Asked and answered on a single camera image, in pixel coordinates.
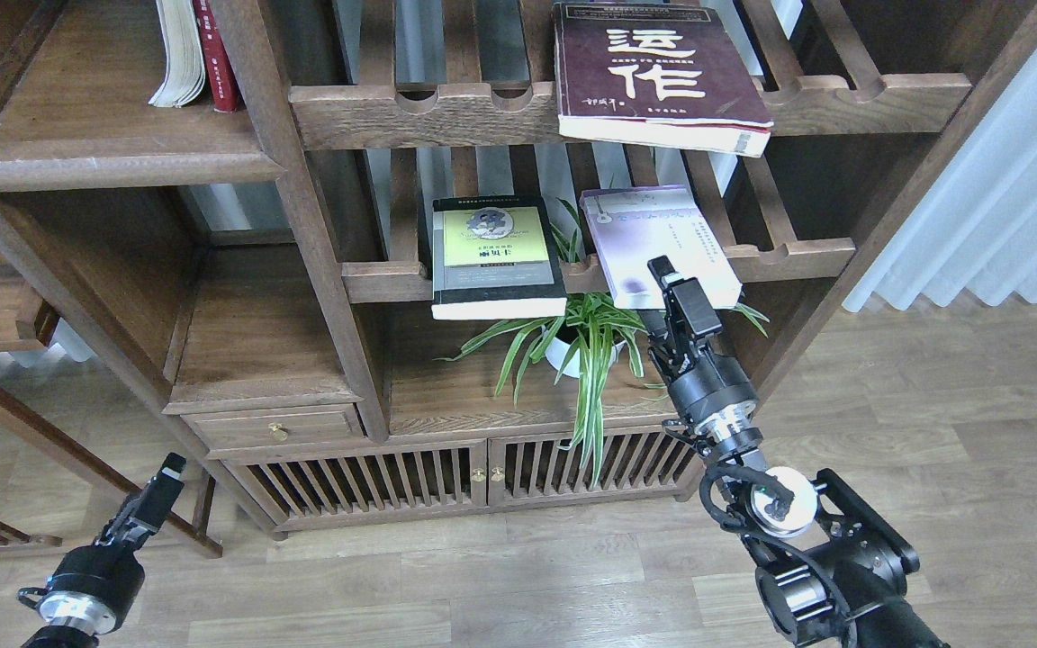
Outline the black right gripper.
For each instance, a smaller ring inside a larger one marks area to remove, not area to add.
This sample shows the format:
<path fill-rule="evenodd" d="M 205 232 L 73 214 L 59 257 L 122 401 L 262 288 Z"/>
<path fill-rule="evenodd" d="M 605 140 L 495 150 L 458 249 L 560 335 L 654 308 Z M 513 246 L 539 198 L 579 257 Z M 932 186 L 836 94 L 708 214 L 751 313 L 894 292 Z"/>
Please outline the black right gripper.
<path fill-rule="evenodd" d="M 663 310 L 637 313 L 679 415 L 663 422 L 663 430 L 696 451 L 756 450 L 762 441 L 752 423 L 757 392 L 729 336 L 719 333 L 723 323 L 699 279 L 683 278 L 667 256 L 650 259 L 647 269 L 658 283 Z"/>

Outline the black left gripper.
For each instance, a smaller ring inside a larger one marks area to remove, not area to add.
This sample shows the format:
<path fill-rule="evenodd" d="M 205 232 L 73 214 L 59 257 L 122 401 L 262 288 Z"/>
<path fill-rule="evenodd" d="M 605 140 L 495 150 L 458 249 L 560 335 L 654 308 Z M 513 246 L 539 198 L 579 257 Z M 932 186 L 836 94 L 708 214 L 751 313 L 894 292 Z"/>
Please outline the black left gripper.
<path fill-rule="evenodd" d="M 145 571 L 133 554 L 159 532 L 181 494 L 183 455 L 168 453 L 139 494 L 127 499 L 119 532 L 71 550 L 44 588 L 21 588 L 18 602 L 33 608 L 46 625 L 37 635 L 109 635 L 119 630 Z"/>

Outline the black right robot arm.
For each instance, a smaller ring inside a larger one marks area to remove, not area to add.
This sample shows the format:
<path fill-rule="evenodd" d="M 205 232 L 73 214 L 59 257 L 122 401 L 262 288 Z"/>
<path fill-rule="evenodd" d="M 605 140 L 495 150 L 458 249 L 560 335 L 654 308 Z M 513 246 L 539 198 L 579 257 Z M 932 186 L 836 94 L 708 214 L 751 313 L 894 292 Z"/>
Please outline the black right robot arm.
<path fill-rule="evenodd" d="M 917 552 L 831 469 L 807 477 L 767 463 L 752 423 L 757 394 L 721 343 L 707 295 L 666 257 L 647 266 L 663 310 L 641 317 L 676 408 L 663 427 L 704 461 L 700 500 L 752 557 L 775 630 L 796 647 L 828 637 L 846 647 L 942 645 L 906 602 Z"/>

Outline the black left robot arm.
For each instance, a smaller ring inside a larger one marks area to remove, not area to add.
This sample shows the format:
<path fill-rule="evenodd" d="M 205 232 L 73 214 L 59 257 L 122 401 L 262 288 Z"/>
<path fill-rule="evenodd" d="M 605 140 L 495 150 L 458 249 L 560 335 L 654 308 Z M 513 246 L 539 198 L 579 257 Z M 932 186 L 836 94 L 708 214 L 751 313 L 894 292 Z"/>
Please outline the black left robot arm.
<path fill-rule="evenodd" d="M 157 474 L 131 494 L 90 545 L 71 550 L 43 588 L 21 588 L 18 602 L 33 608 L 45 626 L 28 647 L 95 647 L 118 630 L 145 580 L 135 553 L 167 519 L 184 484 L 186 460 L 168 453 Z"/>

